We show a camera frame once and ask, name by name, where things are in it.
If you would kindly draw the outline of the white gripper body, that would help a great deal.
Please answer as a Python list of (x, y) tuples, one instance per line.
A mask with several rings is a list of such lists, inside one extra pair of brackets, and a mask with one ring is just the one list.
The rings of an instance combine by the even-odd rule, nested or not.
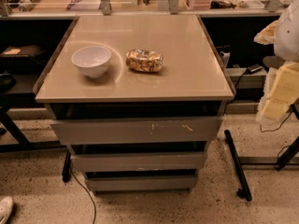
[(273, 21), (261, 30), (254, 38), (253, 41), (262, 45), (269, 45), (275, 43), (275, 30), (278, 22)]

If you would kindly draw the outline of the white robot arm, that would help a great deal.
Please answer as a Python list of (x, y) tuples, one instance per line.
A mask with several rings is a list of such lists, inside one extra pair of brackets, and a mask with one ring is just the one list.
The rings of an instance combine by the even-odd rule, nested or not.
[(284, 60), (280, 68), (269, 69), (258, 105), (256, 120), (270, 125), (283, 120), (299, 98), (299, 0), (293, 0), (279, 19), (263, 28), (254, 41), (273, 44), (275, 55)]

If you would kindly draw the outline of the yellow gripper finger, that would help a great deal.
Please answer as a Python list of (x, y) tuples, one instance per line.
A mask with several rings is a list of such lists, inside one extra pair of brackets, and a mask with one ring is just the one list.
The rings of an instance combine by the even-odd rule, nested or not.
[(285, 62), (279, 69), (271, 67), (265, 79), (256, 121), (260, 124), (281, 122), (298, 99), (299, 62)]

